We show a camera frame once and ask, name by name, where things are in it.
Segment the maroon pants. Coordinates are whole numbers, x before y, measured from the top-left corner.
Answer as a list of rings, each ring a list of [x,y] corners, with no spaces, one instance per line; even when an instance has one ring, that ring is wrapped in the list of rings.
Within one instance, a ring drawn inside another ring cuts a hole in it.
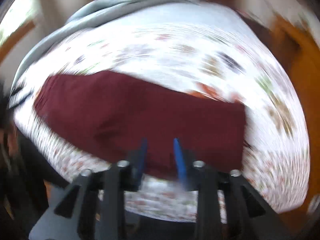
[[[176,92],[112,71],[48,77],[34,101],[38,117],[75,147],[115,163],[148,141],[145,172],[175,179],[174,139],[219,171],[242,166],[242,103]]]

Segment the floral white quilt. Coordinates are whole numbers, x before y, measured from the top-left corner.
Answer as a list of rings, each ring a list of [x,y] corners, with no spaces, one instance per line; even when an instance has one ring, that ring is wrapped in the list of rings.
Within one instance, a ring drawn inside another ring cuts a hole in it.
[[[129,74],[247,110],[243,174],[277,212],[300,207],[310,174],[309,138],[296,91],[274,55],[231,9],[164,4],[97,28],[85,28],[47,48],[17,80],[32,96],[14,121],[40,156],[65,180],[109,164],[52,132],[33,104],[47,77],[102,70]]]

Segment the grey blue duvet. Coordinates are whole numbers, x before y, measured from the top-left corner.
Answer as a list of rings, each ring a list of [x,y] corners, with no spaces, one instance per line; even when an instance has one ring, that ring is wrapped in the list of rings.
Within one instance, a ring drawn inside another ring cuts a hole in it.
[[[38,42],[21,61],[11,90],[22,74],[54,44],[82,29],[96,28],[112,20],[145,8],[166,3],[193,3],[201,0],[94,0],[76,11],[61,28]]]

